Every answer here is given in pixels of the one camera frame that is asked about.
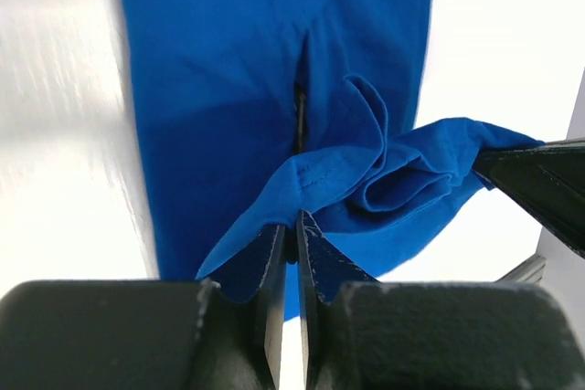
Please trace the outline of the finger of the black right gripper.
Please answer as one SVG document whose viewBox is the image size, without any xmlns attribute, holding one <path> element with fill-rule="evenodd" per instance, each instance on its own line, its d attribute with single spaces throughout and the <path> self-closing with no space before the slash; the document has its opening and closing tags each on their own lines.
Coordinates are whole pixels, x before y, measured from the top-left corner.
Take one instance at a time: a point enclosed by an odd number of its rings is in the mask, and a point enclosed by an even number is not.
<svg viewBox="0 0 585 390">
<path fill-rule="evenodd" d="M 484 150 L 473 171 L 584 256 L 584 140 Z"/>
</svg>

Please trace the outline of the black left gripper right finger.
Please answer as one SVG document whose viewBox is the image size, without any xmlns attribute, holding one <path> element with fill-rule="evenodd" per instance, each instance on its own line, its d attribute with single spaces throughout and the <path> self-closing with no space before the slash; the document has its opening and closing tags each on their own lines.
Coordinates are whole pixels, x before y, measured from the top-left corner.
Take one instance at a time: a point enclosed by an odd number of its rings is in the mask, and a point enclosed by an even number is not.
<svg viewBox="0 0 585 390">
<path fill-rule="evenodd" d="M 297 219 L 309 389 L 575 389 L 559 305 L 521 282 L 383 283 Z"/>
</svg>

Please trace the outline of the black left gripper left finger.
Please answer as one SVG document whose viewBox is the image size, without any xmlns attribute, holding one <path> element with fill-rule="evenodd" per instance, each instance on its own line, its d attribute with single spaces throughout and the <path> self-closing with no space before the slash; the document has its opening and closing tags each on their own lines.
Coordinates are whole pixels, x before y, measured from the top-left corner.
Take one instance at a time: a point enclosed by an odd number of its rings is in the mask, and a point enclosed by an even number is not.
<svg viewBox="0 0 585 390">
<path fill-rule="evenodd" d="M 43 280 L 1 301 L 4 389 L 274 389 L 285 229 L 207 278 Z"/>
</svg>

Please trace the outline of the blue printed t-shirt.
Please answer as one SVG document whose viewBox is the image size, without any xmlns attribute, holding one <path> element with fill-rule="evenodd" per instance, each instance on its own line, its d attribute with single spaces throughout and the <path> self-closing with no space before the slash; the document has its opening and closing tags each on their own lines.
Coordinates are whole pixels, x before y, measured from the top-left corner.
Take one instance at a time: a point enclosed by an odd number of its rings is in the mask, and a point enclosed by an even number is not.
<svg viewBox="0 0 585 390">
<path fill-rule="evenodd" d="M 205 277 L 268 224 L 312 214 L 379 276 L 479 190 L 467 118 L 416 127 L 431 0 L 122 0 L 164 280 Z"/>
</svg>

